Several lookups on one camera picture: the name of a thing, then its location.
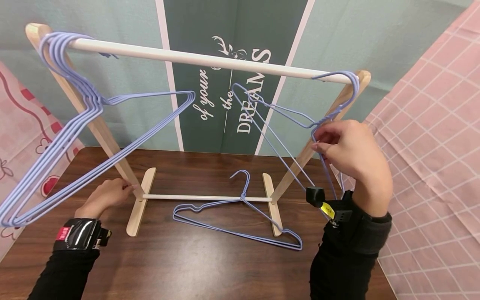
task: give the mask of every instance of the wooden clothes rack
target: wooden clothes rack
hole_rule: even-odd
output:
[[[42,38],[51,33],[52,29],[45,24],[35,24],[30,23],[25,28],[26,35],[34,48],[38,51],[40,46],[40,41]],[[247,61],[247,60],[235,60],[230,58],[195,54],[195,53],[186,53],[172,50],[164,50],[157,48],[149,48],[135,45],[127,45],[120,43],[112,43],[106,41],[98,41],[91,39],[78,39],[70,44],[71,48],[92,51],[92,52],[102,52],[116,55],[125,55],[133,56],[139,58],[147,58],[154,60],[164,60],[171,62],[187,63],[207,67],[218,67],[226,68],[232,70],[241,70],[249,72],[260,72],[266,74],[288,76],[288,77],[297,77],[311,79],[314,76],[322,75],[328,72],[316,71],[302,68],[295,68],[282,65],[274,64],[265,64],[261,62]],[[45,58],[48,63],[51,63],[48,50],[44,50]],[[65,54],[67,62],[72,66],[72,62]],[[51,71],[53,77],[57,80],[60,87],[67,95],[68,99],[72,102],[73,106],[80,113],[85,110],[85,104],[82,100],[82,97],[78,91],[63,77]],[[368,86],[371,75],[368,71],[360,70],[356,72],[356,75],[359,78],[360,88],[357,93],[360,95],[365,87]],[[343,75],[331,75],[328,77],[321,78],[321,81],[329,81],[345,84],[345,87],[342,89],[338,97],[332,103],[330,109],[326,114],[331,113],[333,110],[338,107],[339,104],[344,103],[353,93],[353,87],[350,80]],[[340,120],[354,103],[355,99],[344,108],[334,120]],[[110,129],[108,129],[105,120],[99,116],[92,122],[88,124],[88,128],[93,133],[97,141],[100,143],[104,151],[109,157],[112,157],[118,151],[120,147],[113,138]],[[302,151],[297,157],[298,164],[303,168],[307,162],[313,157],[314,151],[310,149],[310,144],[312,143],[310,137],[307,140],[307,143],[303,147]],[[130,182],[131,184],[139,184],[132,168],[128,164],[127,160],[124,158],[119,163],[115,165],[120,175]],[[295,176],[300,172],[300,168],[294,163],[290,167]],[[227,200],[227,199],[238,199],[238,197],[223,197],[223,196],[195,196],[195,195],[161,195],[161,194],[150,194],[152,184],[155,178],[156,168],[148,169],[143,177],[142,184],[133,191],[136,200],[132,209],[132,214],[130,215],[130,220],[127,224],[127,234],[135,237],[138,234],[140,224],[142,222],[142,217],[146,208],[148,200],[202,200],[202,201],[218,201],[218,200]],[[277,185],[276,188],[273,187],[272,178],[267,173],[263,173],[264,187],[265,187],[265,197],[246,197],[247,201],[251,202],[266,202],[268,205],[268,211],[270,217],[282,227],[282,220],[280,217],[280,211],[278,209],[278,200],[281,198],[283,193],[287,190],[290,184],[293,182],[294,177],[290,172],[286,172],[281,182]],[[273,235],[279,236],[281,231],[272,224]]]

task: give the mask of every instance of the white top rail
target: white top rail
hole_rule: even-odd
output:
[[[71,48],[92,52],[102,52],[116,55],[133,56],[151,60],[163,60],[171,62],[186,63],[192,65],[224,68],[229,70],[240,70],[249,72],[258,72],[287,77],[297,77],[310,79],[314,76],[322,75],[328,72],[317,71],[303,68],[288,67],[270,63],[262,63],[248,60],[236,60],[225,57],[203,55],[196,53],[180,52],[173,50],[164,50],[136,45],[120,44],[99,40],[79,38],[70,44]],[[337,74],[319,79],[321,81],[336,82],[341,84],[351,84],[346,76]]]

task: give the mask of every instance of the teal backdrop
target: teal backdrop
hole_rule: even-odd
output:
[[[345,118],[362,121],[471,0],[23,0],[0,2],[0,60],[59,120],[76,111],[28,42],[28,22],[96,39],[322,71],[365,69],[372,81]],[[233,99],[239,83],[267,102],[321,118],[342,85],[254,72],[70,51],[75,67],[105,96],[194,90],[197,98],[142,148],[274,155]],[[108,107],[104,118],[121,146],[183,101],[151,97]],[[293,154],[309,131],[268,109],[269,125]],[[85,130],[85,145],[97,145]]]

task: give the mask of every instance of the wooden leg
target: wooden leg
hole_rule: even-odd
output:
[[[156,168],[149,168],[144,175],[142,180],[142,188],[146,193],[149,193],[153,180],[155,179]],[[144,216],[145,206],[147,205],[147,199],[138,198],[135,200],[133,205],[132,214],[127,224],[127,234],[131,237],[136,237],[138,234],[138,229],[140,228],[140,223]]]
[[[368,84],[370,83],[371,75],[370,75],[370,72],[364,71],[364,70],[357,71],[356,74],[359,77],[359,82],[360,82],[359,92],[357,93],[357,98],[358,98],[358,96],[363,92],[365,87],[367,87]],[[352,96],[352,93],[353,93],[353,86],[351,84],[345,85],[345,87],[342,89],[340,94],[338,94],[338,97],[335,99],[335,101],[333,102],[330,109],[325,115],[328,115],[333,110],[335,110],[338,107],[338,105],[347,101]],[[341,120],[342,117],[346,114],[348,109],[350,109],[350,107],[352,106],[352,104],[355,102],[357,98],[353,99],[353,101],[334,118],[334,121]],[[308,163],[308,161],[315,154],[315,152],[312,149],[310,149],[311,143],[312,143],[312,140],[309,138],[306,145],[303,147],[303,149],[300,151],[300,154],[297,156],[297,162],[301,168],[299,168],[299,166],[297,166],[297,164],[295,163],[293,163],[290,167],[290,169],[292,170],[293,174],[295,174],[295,176],[297,176],[300,173],[301,169]],[[275,188],[272,194],[273,204],[277,203],[277,201],[280,199],[283,193],[285,193],[285,191],[287,190],[287,188],[290,186],[290,184],[293,182],[294,179],[295,178],[293,177],[293,175],[287,171],[286,174],[283,176],[282,181],[277,185],[277,187]]]
[[[270,197],[273,193],[272,178],[267,173],[263,173],[262,176],[264,178],[265,194],[267,195],[267,197]],[[268,211],[270,212],[270,217],[280,227],[279,229],[277,226],[275,226],[275,224],[272,223],[273,235],[277,237],[280,234],[282,234],[281,230],[283,229],[282,219],[280,218],[280,211],[278,210],[278,204],[267,202],[267,205],[268,205]]]
[[[27,35],[27,38],[30,40],[32,43],[33,47],[38,51],[38,48],[40,47],[40,42],[42,38],[51,33],[52,29],[48,25],[44,24],[36,24],[36,23],[30,23],[26,26],[25,32]],[[45,49],[45,58],[48,63],[51,64],[51,59],[50,55],[48,54],[48,48]],[[68,64],[73,68],[72,62],[70,61],[68,55],[65,54],[65,60],[68,62]],[[65,78],[62,76],[58,75],[57,73],[51,71],[53,77],[57,80],[59,83],[60,87],[64,91],[64,93],[67,95],[68,99],[71,101],[75,109],[80,113],[85,110],[85,103],[82,100],[82,97],[78,93],[77,89],[71,85]],[[97,117],[95,120],[91,121],[88,124],[88,128],[90,131],[93,133],[95,136],[96,140],[98,143],[102,146],[103,150],[105,153],[108,155],[108,157],[112,157],[115,155],[117,152],[120,151],[120,147],[113,138],[112,133],[110,132],[110,129],[108,129],[107,124],[105,123],[105,120],[101,116]],[[139,185],[138,189],[135,189],[133,191],[133,194],[135,194],[135,197],[137,199],[142,199],[142,196],[144,192],[140,188],[140,184],[138,182],[137,177],[135,176],[134,172],[132,171],[132,168],[127,162],[127,159],[122,159],[119,161],[115,167],[117,168],[118,172],[120,173],[120,176],[122,176],[125,180],[130,182],[131,184],[137,184]]]

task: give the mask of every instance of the white rod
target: white rod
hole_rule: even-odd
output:
[[[173,50],[164,50],[136,45],[120,44],[106,41],[98,41],[91,39],[79,38],[70,43],[70,47],[78,50],[109,53],[116,55],[125,55],[140,57],[152,60],[163,60],[179,63],[187,63],[192,65],[225,68],[229,70],[241,70],[249,72],[258,72],[272,75],[280,75],[287,77],[297,77],[310,79],[314,76],[322,75],[328,72],[316,71],[303,68],[295,68],[289,66],[275,65],[270,63],[236,60],[226,57],[217,57],[211,55],[203,55],[196,53],[180,52]],[[341,84],[351,84],[350,80],[341,74],[331,75],[321,81],[330,81]]]
[[[222,200],[237,200],[239,197],[229,196],[197,196],[197,195],[158,195],[158,194],[144,194],[144,199],[165,199],[165,200],[198,200],[198,201],[222,201]],[[251,202],[271,202],[272,198],[268,197],[245,197],[247,201]]]

